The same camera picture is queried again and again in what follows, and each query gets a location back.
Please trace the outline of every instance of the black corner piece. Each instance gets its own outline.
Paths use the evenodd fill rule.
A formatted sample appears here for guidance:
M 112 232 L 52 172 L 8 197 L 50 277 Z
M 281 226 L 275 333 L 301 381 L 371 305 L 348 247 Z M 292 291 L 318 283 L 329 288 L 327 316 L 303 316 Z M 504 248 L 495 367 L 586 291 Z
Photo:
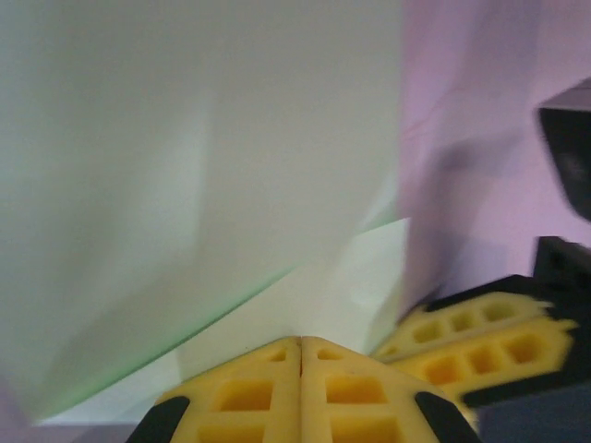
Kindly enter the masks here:
M 418 392 L 415 401 L 440 443 L 481 443 L 474 429 L 450 401 L 430 392 Z
M 534 278 L 554 293 L 556 305 L 591 304 L 591 252 L 581 245 L 539 237 Z
M 169 443 L 189 403 L 187 397 L 174 397 L 152 407 L 127 443 Z

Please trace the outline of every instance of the yellow plastic part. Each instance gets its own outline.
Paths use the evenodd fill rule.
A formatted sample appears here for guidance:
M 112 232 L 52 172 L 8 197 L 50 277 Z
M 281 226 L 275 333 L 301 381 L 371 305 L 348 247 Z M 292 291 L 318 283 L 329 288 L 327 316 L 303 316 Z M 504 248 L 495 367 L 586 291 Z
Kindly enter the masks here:
M 302 341 L 302 443 L 437 443 L 415 403 L 432 385 L 329 341 Z
M 504 329 L 546 315 L 548 302 L 517 293 L 487 293 L 433 312 L 419 306 L 401 322 L 373 357 L 389 363 L 452 341 Z
M 438 386 L 470 420 L 463 394 L 560 370 L 573 345 L 567 331 L 576 326 L 572 320 L 539 317 L 389 366 Z
M 438 440 L 415 402 L 439 389 L 314 337 L 271 343 L 164 394 L 190 404 L 172 443 Z
M 190 399 L 171 443 L 299 443 L 300 346 L 275 341 L 164 394 Z

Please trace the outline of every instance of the lavender background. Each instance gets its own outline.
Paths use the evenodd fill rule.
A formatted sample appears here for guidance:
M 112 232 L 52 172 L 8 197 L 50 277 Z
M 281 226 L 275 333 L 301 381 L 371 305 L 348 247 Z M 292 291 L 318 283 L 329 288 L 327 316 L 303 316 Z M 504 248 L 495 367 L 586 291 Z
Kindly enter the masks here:
M 591 2 L 407 0 L 404 13 L 406 304 L 434 286 L 445 295 L 528 273 L 539 235 L 591 245 L 533 114 L 591 76 Z M 30 428 L 0 389 L 1 441 L 123 442 L 132 429 Z

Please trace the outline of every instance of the black foam edge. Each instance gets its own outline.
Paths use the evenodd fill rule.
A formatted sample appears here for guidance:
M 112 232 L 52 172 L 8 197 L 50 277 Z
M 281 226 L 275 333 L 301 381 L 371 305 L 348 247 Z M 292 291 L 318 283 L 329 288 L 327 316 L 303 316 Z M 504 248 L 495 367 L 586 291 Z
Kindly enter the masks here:
M 415 394 L 415 402 L 440 443 L 481 443 L 452 402 L 425 391 Z
M 468 408 L 477 409 L 591 381 L 591 305 L 554 308 L 552 316 L 557 320 L 572 319 L 579 325 L 568 332 L 573 338 L 573 346 L 567 353 L 561 369 L 549 374 L 466 392 L 462 395 L 462 402 Z
M 187 397 L 179 396 L 152 406 L 127 443 L 169 443 L 189 404 Z
M 428 304 L 425 304 L 425 311 L 439 311 L 445 307 L 457 305 L 459 303 L 478 298 L 481 295 L 495 292 L 522 293 L 535 298 L 543 298 L 543 289 L 534 279 L 531 277 L 514 274 L 499 280 L 488 282 L 481 286 L 477 286 L 476 288 L 468 289 L 467 291 L 463 291 L 461 293 L 456 293 L 454 295 L 441 298 L 440 300 L 434 300 Z
M 581 245 L 538 237 L 533 275 L 553 292 L 555 304 L 591 303 L 591 251 Z

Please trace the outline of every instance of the white surface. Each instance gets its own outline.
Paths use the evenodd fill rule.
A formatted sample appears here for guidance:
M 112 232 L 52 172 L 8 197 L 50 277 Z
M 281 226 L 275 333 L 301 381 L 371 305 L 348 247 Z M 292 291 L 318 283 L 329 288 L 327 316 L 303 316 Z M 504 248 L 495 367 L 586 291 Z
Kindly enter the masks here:
M 407 221 L 357 236 L 296 269 L 177 349 L 46 424 L 137 422 L 165 390 L 290 335 L 367 352 L 392 329 Z
M 28 413 L 120 377 L 391 208 L 398 11 L 0 6 L 0 371 Z

